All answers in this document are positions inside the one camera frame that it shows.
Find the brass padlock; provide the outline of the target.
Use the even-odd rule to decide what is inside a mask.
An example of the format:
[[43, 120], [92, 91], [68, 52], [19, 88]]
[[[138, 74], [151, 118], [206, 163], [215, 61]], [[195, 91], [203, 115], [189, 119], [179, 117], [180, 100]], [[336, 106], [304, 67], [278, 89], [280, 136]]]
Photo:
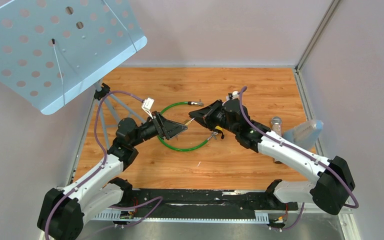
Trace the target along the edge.
[[193, 120], [194, 120], [194, 118], [189, 119], [189, 120], [185, 120], [183, 125], [188, 126]]

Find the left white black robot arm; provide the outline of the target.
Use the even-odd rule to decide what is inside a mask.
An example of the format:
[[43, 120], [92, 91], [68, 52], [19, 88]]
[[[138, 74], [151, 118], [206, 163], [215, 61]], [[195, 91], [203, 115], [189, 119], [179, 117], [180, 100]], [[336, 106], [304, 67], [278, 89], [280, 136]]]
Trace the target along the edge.
[[63, 189], [52, 188], [45, 194], [37, 227], [55, 240], [75, 240], [109, 206], [129, 206], [132, 186], [118, 175], [134, 162], [139, 153], [135, 147], [154, 137], [170, 140], [187, 129], [157, 111], [141, 125], [130, 117], [122, 119], [111, 147], [91, 170]]

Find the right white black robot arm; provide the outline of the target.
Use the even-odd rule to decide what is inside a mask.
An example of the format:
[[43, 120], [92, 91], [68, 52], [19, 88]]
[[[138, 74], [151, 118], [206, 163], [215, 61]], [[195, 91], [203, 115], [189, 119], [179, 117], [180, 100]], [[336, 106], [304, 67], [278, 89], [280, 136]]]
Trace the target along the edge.
[[343, 207], [350, 208], [355, 182], [345, 159], [330, 159], [299, 147], [275, 133], [268, 126], [254, 121], [239, 99], [223, 103], [217, 100], [204, 108], [189, 112], [204, 128], [215, 131], [220, 127], [235, 135], [241, 146], [272, 157], [306, 177], [306, 181], [275, 180], [265, 195], [266, 204], [278, 209], [284, 203], [313, 203], [331, 215]]

